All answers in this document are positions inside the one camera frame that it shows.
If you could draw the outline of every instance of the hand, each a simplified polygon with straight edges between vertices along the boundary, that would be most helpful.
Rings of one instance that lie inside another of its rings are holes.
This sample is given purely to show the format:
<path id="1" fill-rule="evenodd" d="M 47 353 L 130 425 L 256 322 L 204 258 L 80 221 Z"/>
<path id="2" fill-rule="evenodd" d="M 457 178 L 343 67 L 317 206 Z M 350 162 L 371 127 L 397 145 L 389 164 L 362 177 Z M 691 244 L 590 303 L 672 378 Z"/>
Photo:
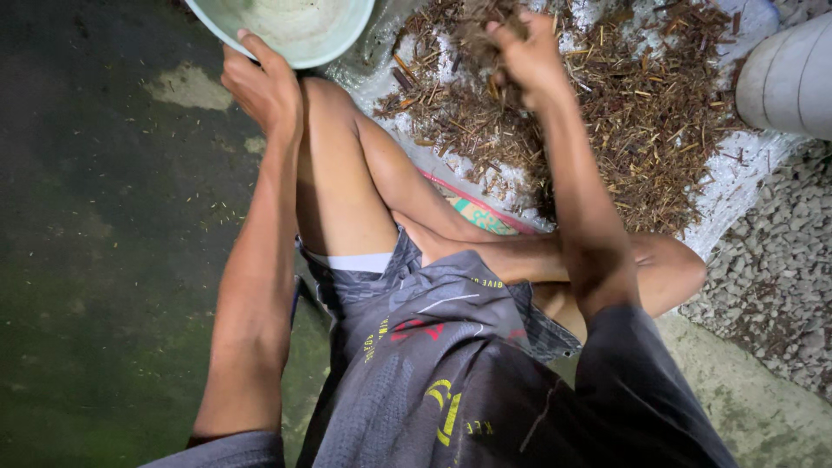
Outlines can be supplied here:
<path id="1" fill-rule="evenodd" d="M 289 63 L 263 39 L 247 29 L 237 32 L 240 43 L 260 62 L 225 45 L 222 84 L 245 113 L 257 121 L 268 139 L 299 145 L 303 135 L 304 107 L 300 86 Z"/>
<path id="2" fill-rule="evenodd" d="M 523 88 L 524 104 L 540 111 L 552 101 L 559 102 L 566 97 L 574 100 L 552 34 L 552 18 L 528 10 L 520 12 L 519 17 L 528 28 L 525 42 L 494 21 L 486 25 L 486 30 L 503 52 L 509 76 Z"/>

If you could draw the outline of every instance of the wet concrete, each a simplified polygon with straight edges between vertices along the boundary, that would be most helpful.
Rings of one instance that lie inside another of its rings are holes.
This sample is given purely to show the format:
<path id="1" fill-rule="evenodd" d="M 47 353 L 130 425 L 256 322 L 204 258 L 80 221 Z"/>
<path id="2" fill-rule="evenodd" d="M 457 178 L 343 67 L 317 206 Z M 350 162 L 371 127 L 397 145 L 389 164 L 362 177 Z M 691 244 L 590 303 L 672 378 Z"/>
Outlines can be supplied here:
<path id="1" fill-rule="evenodd" d="M 260 159 L 220 71 L 218 41 L 162 0 L 0 6 L 0 466 L 184 445 Z M 327 366 L 305 312 L 287 453 Z"/>

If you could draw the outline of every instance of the white bucket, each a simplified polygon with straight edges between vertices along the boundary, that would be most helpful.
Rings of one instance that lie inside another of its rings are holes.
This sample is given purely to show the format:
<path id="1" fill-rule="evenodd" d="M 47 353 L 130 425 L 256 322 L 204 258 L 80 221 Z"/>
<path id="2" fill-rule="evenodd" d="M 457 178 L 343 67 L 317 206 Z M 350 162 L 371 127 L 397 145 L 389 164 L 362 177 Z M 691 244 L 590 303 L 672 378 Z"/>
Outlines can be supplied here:
<path id="1" fill-rule="evenodd" d="M 736 108 L 751 126 L 832 140 L 832 12 L 761 42 L 740 72 Z"/>
<path id="2" fill-rule="evenodd" d="M 312 68 L 344 53 L 364 30 L 374 0 L 186 0 L 222 42 L 255 58 L 237 38 L 245 27 L 292 68 Z"/>

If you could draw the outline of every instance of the plastic basin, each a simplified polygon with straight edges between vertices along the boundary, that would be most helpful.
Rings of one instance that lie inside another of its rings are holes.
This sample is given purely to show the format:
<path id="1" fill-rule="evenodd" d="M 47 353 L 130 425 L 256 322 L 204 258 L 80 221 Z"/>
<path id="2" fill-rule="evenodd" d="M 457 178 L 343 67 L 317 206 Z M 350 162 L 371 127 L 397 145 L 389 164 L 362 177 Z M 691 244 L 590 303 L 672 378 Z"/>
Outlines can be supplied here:
<path id="1" fill-rule="evenodd" d="M 292 68 L 330 62 L 355 42 L 374 0 L 186 0 L 222 42 L 255 58 L 241 46 L 237 30 L 260 35 Z"/>

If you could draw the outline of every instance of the shorts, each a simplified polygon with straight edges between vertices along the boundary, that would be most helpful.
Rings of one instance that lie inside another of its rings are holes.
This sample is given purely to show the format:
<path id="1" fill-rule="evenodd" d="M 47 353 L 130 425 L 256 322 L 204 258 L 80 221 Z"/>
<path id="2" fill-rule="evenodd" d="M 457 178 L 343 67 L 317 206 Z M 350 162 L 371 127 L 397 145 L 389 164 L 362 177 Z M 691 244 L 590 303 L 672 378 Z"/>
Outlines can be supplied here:
<path id="1" fill-rule="evenodd" d="M 297 245 L 317 282 L 315 289 L 318 300 L 327 306 L 335 320 L 343 319 L 342 306 L 391 291 L 406 276 L 422 267 L 422 251 L 401 226 L 393 255 L 382 273 L 335 270 L 313 258 L 304 248 L 303 242 L 298 241 Z M 534 359 L 547 364 L 556 357 L 569 357 L 581 349 L 581 342 L 569 330 L 547 318 L 532 304 L 531 282 L 506 285 L 506 288 L 517 304 L 531 345 L 528 352 Z"/>

